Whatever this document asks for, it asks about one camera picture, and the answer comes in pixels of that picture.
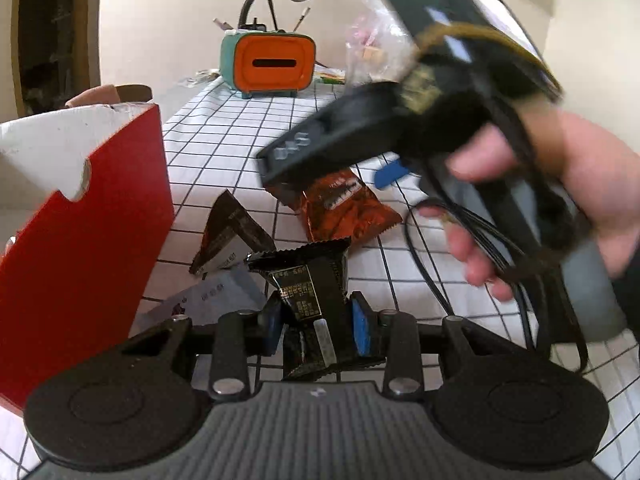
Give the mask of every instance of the plastic bag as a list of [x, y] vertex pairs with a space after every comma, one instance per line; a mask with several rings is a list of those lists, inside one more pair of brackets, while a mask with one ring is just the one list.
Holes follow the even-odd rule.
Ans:
[[216, 323], [224, 314], [236, 310], [261, 310], [264, 302], [262, 291], [244, 266], [217, 270], [152, 310], [137, 313], [129, 337], [177, 314], [189, 316], [194, 325], [205, 325]]
[[347, 85], [397, 81], [414, 56], [414, 40], [382, 0], [361, 1], [366, 10], [347, 36]]

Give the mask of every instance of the red cardboard box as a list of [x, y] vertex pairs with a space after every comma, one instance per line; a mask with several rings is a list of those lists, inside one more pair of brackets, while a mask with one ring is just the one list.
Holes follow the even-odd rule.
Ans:
[[174, 210], [159, 108], [0, 124], [0, 403], [127, 338]]

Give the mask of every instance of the orange snack packet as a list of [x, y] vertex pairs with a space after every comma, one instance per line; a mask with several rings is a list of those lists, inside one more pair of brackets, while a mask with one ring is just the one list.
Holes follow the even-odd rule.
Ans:
[[351, 237], [351, 245], [357, 246], [402, 221], [348, 168], [319, 178], [289, 203], [276, 190], [269, 191], [296, 211], [310, 242]]

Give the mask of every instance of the grid tablecloth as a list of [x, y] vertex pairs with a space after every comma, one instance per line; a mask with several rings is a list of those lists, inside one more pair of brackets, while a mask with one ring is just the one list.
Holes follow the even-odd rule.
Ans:
[[[225, 189], [231, 190], [255, 221], [273, 235], [279, 249], [306, 242], [293, 211], [261, 188], [254, 156], [284, 130], [339, 97], [343, 89], [315, 83], [297, 98], [243, 100], [224, 83], [213, 82], [165, 123], [162, 130], [175, 222], [140, 301], [141, 311], [196, 283], [188, 267], [199, 248], [210, 206]], [[367, 160], [353, 170], [365, 183], [372, 184], [376, 169], [394, 157], [387, 154]], [[409, 204], [424, 197], [413, 176], [374, 192], [402, 216]], [[497, 303], [485, 288], [465, 283], [462, 264], [447, 253], [440, 223], [413, 218], [411, 231], [427, 269], [456, 313], [524, 344], [516, 304]], [[439, 322], [444, 314], [415, 268], [400, 226], [354, 251], [348, 272], [349, 291], [362, 291], [375, 310], [402, 310], [421, 322]], [[259, 276], [256, 279], [264, 285]], [[569, 368], [578, 363], [577, 353], [570, 346], [556, 347], [554, 360]], [[442, 384], [437, 358], [423, 356], [422, 362], [427, 388], [437, 388]], [[322, 380], [381, 384], [383, 373], [383, 367], [379, 367], [332, 374]], [[625, 331], [609, 342], [590, 344], [585, 377], [603, 391], [611, 412], [595, 462], [612, 478], [640, 479], [640, 370], [638, 345], [631, 333]], [[281, 349], [274, 357], [251, 358], [250, 378], [252, 387], [260, 380], [281, 379]], [[0, 480], [21, 478], [37, 463], [21, 419], [0, 411]]]

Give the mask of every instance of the brown snack wrapper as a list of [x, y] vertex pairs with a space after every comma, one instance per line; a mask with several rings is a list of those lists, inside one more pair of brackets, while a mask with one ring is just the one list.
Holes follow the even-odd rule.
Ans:
[[357, 246], [402, 221], [348, 168], [319, 178], [298, 196], [267, 190], [296, 211], [310, 242], [350, 237]]
[[202, 274], [227, 269], [242, 262], [248, 254], [275, 248], [273, 239], [227, 189], [211, 207], [200, 250], [189, 272]]

